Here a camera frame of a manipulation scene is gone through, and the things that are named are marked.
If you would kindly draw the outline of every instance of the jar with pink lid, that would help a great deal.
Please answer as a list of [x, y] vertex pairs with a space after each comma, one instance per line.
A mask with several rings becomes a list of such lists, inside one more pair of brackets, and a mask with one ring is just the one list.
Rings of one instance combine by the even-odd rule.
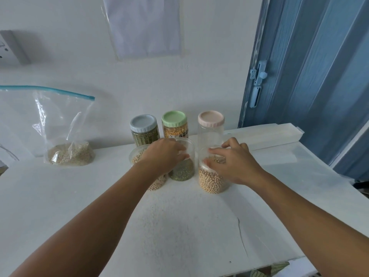
[[205, 111], [198, 116], [197, 150], [223, 144], [224, 116], [217, 111]]

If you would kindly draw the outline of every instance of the person's left hand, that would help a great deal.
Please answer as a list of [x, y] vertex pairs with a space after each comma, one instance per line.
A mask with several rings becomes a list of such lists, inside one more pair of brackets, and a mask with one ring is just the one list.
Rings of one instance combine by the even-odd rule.
[[180, 151], [186, 151], [186, 147], [175, 139], [159, 139], [146, 149], [140, 162], [149, 163], [160, 175], [164, 175], [171, 172], [179, 162], [189, 158], [188, 154]]

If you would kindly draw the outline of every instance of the clear plastic container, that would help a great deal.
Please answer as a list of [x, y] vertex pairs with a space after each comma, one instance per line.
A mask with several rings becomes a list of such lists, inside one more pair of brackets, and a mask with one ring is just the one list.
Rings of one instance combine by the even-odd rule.
[[155, 116], [150, 114], [134, 117], [130, 127], [136, 146], [151, 144], [160, 138], [158, 122]]
[[224, 116], [217, 111], [205, 111], [197, 118], [197, 149], [223, 144]]
[[[221, 146], [211, 146], [211, 148], [221, 148]], [[203, 162], [205, 158], [211, 158], [218, 163], [225, 163], [225, 158], [221, 155], [209, 153], [208, 147], [204, 147], [199, 151], [199, 185], [210, 194], [219, 194], [229, 187], [229, 182], [210, 169]]]
[[[128, 159], [132, 166], [141, 159], [142, 154], [149, 146], [150, 144], [142, 145], [137, 148], [134, 148], [133, 151], [131, 151], [130, 155], [128, 156]], [[165, 184], [166, 179], [167, 179], [166, 175], [160, 176], [151, 184], [151, 186], [149, 186], [148, 190], [155, 191], [161, 188]]]
[[178, 163], [168, 176], [175, 181], [183, 182], [191, 179], [195, 174], [195, 144], [184, 137], [178, 137], [176, 141], [186, 147], [186, 150], [181, 153], [189, 154], [190, 157]]
[[181, 111], [169, 111], [162, 117], [165, 138], [188, 138], [187, 116]]

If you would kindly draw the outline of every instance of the blue zipper strip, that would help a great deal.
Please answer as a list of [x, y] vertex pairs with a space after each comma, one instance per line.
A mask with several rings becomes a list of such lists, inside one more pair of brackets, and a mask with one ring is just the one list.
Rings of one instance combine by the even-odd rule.
[[82, 99], [87, 99], [87, 100], [95, 101], [95, 97], [94, 96], [83, 95], [83, 94], [80, 94], [80, 93], [75, 93], [75, 92], [66, 91], [66, 90], [57, 89], [57, 88], [48, 88], [46, 86], [2, 86], [2, 85], [0, 85], [0, 90], [2, 88], [5, 88], [5, 89], [14, 89], [14, 90], [21, 90], [21, 89], [33, 89], [33, 90], [36, 90], [36, 88], [37, 88], [37, 89], [41, 89], [41, 90], [45, 90], [45, 91], [56, 92], [56, 93], [59, 93], [59, 94], [62, 94], [62, 95], [68, 95], [68, 96], [73, 96], [73, 97], [77, 97], [77, 98], [82, 98]]

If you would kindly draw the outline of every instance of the green lid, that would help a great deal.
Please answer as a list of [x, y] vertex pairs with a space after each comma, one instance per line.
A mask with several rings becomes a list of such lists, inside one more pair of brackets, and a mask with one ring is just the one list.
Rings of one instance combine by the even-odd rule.
[[180, 111], [169, 111], [163, 115], [162, 122], [167, 127], [179, 127], [187, 122], [187, 116]]

